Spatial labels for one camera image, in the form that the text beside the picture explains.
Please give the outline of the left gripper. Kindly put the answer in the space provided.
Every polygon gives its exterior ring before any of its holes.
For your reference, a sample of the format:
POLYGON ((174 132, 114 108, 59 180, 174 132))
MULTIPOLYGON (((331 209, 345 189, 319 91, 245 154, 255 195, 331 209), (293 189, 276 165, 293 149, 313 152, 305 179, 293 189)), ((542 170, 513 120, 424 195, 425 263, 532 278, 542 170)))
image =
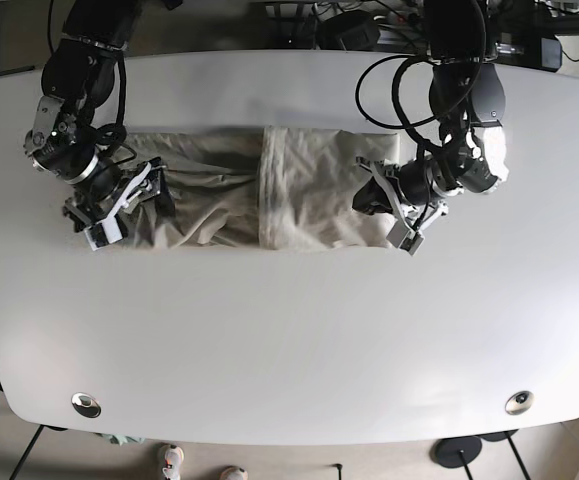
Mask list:
POLYGON ((387 241, 414 256, 424 242, 424 235, 415 230, 425 230, 437 218, 448 214, 445 198, 434 190, 430 161, 411 161, 398 166, 357 156, 355 164, 369 173, 378 172, 392 185, 400 210, 412 228, 406 222, 397 220, 387 235, 387 241))

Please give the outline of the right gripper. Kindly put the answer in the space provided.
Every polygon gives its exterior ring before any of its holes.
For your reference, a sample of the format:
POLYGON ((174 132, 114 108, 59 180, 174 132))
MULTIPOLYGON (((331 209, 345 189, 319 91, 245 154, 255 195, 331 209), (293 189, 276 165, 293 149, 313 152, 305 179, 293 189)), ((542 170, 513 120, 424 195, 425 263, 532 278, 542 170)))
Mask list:
POLYGON ((120 242, 128 236, 126 226, 117 217, 107 217, 129 214, 141 202, 153 198, 154 183, 160 180, 163 170, 161 157, 127 169, 117 164, 97 168, 65 201, 63 216, 74 225, 91 225, 84 234, 93 251, 120 242))

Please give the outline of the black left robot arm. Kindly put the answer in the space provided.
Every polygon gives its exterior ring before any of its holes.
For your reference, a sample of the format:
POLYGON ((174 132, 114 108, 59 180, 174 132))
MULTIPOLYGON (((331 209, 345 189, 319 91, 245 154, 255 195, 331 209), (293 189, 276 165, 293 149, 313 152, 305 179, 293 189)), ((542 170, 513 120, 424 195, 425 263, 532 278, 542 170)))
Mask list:
POLYGON ((416 145, 412 161, 398 166, 358 158, 370 180, 355 194, 352 207, 365 215, 389 214, 395 224, 388 242, 414 254, 424 231, 448 212, 449 198, 465 191, 489 194, 505 182, 506 108, 503 85, 493 63, 485 1, 425 1, 422 19, 428 40, 424 54, 400 56, 391 86, 399 120, 394 130, 416 145), (432 68, 429 118, 411 121, 401 102, 407 70, 432 68))

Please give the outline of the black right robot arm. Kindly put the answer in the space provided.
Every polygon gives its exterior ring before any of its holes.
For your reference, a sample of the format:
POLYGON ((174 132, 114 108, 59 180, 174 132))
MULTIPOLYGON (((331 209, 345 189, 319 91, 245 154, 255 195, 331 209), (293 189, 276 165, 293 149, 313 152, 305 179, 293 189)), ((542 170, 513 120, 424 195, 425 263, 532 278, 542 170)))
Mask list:
POLYGON ((63 215, 94 250, 126 239, 128 215, 165 187, 158 157, 127 146, 125 50, 140 1, 77 1, 41 76, 42 96, 24 151, 35 169, 69 185, 63 215))

